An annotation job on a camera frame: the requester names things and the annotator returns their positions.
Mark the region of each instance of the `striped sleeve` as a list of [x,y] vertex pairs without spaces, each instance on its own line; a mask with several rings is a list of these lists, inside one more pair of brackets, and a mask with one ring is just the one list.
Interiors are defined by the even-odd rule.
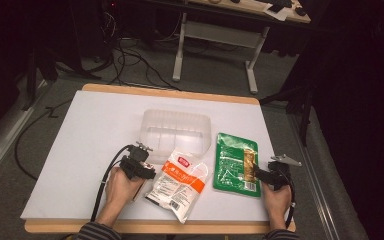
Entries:
[[88,222],[82,226],[79,233],[75,237],[78,240],[95,240],[95,239],[105,239],[105,240],[121,240],[121,236],[114,231],[113,229],[96,223]]
[[263,240],[299,240],[299,236],[294,232],[279,229],[267,233]]

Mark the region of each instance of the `white tabletop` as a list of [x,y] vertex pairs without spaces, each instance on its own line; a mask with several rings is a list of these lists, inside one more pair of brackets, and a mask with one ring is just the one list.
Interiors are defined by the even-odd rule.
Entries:
[[[274,155],[259,105],[78,91],[21,218],[90,219],[108,164],[122,147],[139,140],[147,109],[210,117],[212,144],[203,161],[212,169],[219,132],[257,142],[263,168]],[[268,221],[261,198],[220,192],[212,182],[210,177],[188,221]],[[150,188],[148,181],[139,199],[127,205],[119,219],[176,220],[173,213],[143,198]]]

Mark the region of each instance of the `person's right hand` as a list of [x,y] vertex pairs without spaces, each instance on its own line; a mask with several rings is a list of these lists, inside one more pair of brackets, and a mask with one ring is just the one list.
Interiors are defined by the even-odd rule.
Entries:
[[291,188],[286,185],[273,191],[267,183],[261,182],[264,202],[270,218],[270,229],[286,229],[285,213],[291,205]]

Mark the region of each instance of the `clear plastic tray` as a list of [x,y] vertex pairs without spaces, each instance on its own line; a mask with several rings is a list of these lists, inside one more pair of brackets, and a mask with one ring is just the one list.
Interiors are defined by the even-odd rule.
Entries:
[[153,150],[149,163],[164,164],[176,147],[201,157],[211,145],[211,120],[201,114],[149,109],[143,115],[140,141]]

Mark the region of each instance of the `green food package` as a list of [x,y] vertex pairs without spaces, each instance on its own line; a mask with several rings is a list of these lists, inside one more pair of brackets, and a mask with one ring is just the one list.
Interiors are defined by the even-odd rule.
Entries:
[[258,166],[256,142],[219,133],[213,187],[218,190],[261,197],[260,182],[254,176]]

